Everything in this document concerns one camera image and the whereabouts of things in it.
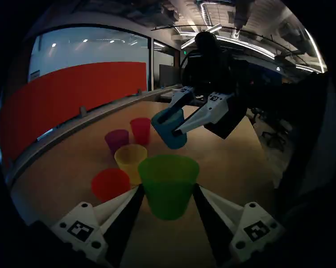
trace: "cup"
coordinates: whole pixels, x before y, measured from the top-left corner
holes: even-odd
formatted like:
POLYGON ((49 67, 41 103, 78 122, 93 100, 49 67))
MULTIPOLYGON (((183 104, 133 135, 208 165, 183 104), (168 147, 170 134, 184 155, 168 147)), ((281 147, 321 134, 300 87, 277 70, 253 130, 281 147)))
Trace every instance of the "cup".
POLYGON ((120 169, 128 174, 131 184, 141 183, 138 165, 147 158, 147 154, 147 149, 139 144, 125 145, 116 151, 115 160, 120 169))
POLYGON ((159 136, 162 138, 163 142, 170 149, 179 149, 185 145, 187 142, 187 134, 182 134, 180 136, 174 137, 171 131, 179 126, 184 121, 183 109, 180 109, 172 117, 162 124, 158 123, 158 118, 167 112, 169 108, 158 112, 152 118, 152 126, 158 132, 159 136))
POLYGON ((128 175, 118 168, 101 171, 91 182, 91 190, 101 202, 107 202, 130 189, 128 175))
POLYGON ((131 121, 131 128, 137 144, 147 145, 150 138, 150 119, 140 117, 131 121))
POLYGON ((108 147, 111 149, 112 155, 124 145, 129 144, 129 133, 127 130, 114 130, 108 132, 104 137, 108 147))
POLYGON ((199 165, 181 155, 157 155, 138 166, 152 213, 162 220, 181 217, 193 192, 199 165))

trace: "wooden table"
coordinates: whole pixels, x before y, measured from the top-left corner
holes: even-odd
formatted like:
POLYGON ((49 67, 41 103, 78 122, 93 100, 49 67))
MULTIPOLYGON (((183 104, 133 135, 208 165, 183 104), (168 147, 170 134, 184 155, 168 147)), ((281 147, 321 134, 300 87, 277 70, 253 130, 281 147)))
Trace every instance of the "wooden table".
MULTIPOLYGON (((168 104, 142 101, 89 125, 33 163, 18 179, 12 197, 26 222, 52 225, 79 202, 98 205, 91 180, 101 170, 117 167, 104 141, 114 129, 130 131, 135 117, 152 117, 168 104)), ((197 108, 184 107, 184 116, 197 108)), ((248 118, 226 139, 200 127, 187 134, 186 145, 170 150, 151 129, 148 155, 179 154, 200 165, 197 182, 216 194, 244 205, 256 201, 273 208, 273 173, 248 118)), ((215 261, 193 198, 176 221, 155 218, 144 198, 121 267, 214 267, 215 261)))

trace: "red wall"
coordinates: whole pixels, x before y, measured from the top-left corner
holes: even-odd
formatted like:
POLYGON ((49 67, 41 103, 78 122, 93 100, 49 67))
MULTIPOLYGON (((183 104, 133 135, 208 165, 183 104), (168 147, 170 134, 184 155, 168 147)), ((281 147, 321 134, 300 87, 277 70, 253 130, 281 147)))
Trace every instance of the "red wall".
POLYGON ((15 160, 46 131, 87 110, 146 91, 145 63, 92 63, 41 76, 14 92, 0 110, 3 160, 15 160))

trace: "glass wall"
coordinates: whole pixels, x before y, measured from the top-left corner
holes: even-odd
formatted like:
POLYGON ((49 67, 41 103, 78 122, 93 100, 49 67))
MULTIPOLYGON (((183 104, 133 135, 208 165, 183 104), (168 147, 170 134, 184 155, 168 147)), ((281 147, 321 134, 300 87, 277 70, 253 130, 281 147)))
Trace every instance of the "glass wall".
POLYGON ((148 39, 96 27, 59 29, 38 36, 31 55, 28 81, 67 67, 100 62, 146 63, 149 85, 148 39))

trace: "yellow cup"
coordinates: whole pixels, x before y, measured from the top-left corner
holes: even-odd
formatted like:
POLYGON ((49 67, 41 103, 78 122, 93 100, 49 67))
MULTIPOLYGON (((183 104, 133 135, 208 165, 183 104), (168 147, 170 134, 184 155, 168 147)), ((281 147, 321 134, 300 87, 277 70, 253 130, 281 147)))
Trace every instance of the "yellow cup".
POLYGON ((138 165, 147 158, 147 155, 147 149, 139 144, 125 145, 116 151, 115 160, 120 169, 128 174, 131 184, 141 183, 138 165))

